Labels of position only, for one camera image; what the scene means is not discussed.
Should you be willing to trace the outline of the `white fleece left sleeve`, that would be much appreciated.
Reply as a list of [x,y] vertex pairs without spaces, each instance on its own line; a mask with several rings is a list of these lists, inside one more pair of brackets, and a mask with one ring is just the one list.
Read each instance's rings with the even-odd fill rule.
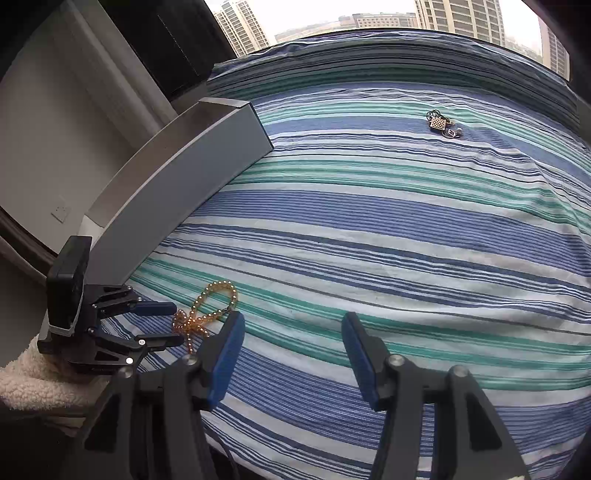
[[20,411],[49,411],[89,407],[110,378],[77,374],[65,361],[42,354],[35,335],[28,347],[1,368],[1,401]]

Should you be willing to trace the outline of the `white cardboard box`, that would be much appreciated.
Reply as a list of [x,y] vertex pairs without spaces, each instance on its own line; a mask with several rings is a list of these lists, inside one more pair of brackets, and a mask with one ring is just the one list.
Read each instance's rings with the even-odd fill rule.
[[87,282],[124,283],[195,209],[272,149],[252,103],[200,99],[145,143],[85,213]]

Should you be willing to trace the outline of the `white curtain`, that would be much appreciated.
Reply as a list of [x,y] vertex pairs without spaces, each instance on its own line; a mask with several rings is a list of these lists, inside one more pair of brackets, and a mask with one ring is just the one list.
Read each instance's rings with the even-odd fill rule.
[[57,57],[113,129],[134,150],[177,113],[98,1],[3,1],[1,74],[37,30],[48,32]]

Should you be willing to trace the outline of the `striped blue green bedsheet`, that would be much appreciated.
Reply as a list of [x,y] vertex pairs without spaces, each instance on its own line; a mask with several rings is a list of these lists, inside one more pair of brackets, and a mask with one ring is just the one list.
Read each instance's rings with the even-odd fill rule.
[[[469,368],[530,475],[590,429],[590,142],[558,75],[436,32],[353,31],[215,66],[269,154],[181,222],[130,283],[187,308],[238,290],[246,334],[204,418],[266,479],[366,479],[384,417],[342,345],[358,314],[416,365]],[[428,127],[437,109],[463,129]]]

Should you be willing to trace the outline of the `black headboard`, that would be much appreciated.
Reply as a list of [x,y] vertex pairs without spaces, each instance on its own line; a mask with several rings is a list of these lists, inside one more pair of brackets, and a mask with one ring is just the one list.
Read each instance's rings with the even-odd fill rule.
[[101,6],[168,100],[236,57],[204,1],[106,0]]

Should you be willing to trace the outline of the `white wall socket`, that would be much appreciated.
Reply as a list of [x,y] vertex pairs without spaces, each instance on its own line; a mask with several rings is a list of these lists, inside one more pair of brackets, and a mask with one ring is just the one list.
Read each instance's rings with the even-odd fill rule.
[[50,209],[50,214],[53,218],[55,218],[61,224],[64,224],[71,212],[71,207],[68,203],[61,197],[56,196],[53,199],[53,203]]

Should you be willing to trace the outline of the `small gold keychain charm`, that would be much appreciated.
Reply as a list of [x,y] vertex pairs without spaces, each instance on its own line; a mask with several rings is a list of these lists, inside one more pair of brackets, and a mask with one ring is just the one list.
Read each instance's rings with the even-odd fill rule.
[[463,137],[463,129],[437,109],[428,111],[426,120],[431,131],[440,133],[445,138],[459,139]]

